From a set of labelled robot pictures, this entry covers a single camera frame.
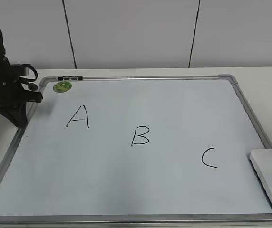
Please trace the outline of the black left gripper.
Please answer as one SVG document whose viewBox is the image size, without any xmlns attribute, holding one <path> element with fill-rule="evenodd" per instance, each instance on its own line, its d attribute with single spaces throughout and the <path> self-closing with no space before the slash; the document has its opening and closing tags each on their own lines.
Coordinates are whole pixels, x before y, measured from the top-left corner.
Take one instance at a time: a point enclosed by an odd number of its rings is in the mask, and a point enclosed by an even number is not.
<svg viewBox="0 0 272 228">
<path fill-rule="evenodd" d="M 6 58 L 0 61 L 0 115 L 18 128 L 28 124 L 26 102 L 40 103 L 43 99 L 35 80 L 20 77 Z"/>
</svg>

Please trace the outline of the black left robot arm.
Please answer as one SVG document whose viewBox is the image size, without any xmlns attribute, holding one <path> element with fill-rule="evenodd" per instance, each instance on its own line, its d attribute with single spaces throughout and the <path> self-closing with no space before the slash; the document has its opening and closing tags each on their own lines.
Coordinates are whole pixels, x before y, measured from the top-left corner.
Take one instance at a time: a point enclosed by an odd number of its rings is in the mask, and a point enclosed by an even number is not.
<svg viewBox="0 0 272 228">
<path fill-rule="evenodd" d="M 9 63 L 0 29 L 0 115 L 18 128 L 28 124 L 27 103 L 40 103 L 43 99 L 34 84 L 37 78 L 38 73 L 32 65 Z"/>
</svg>

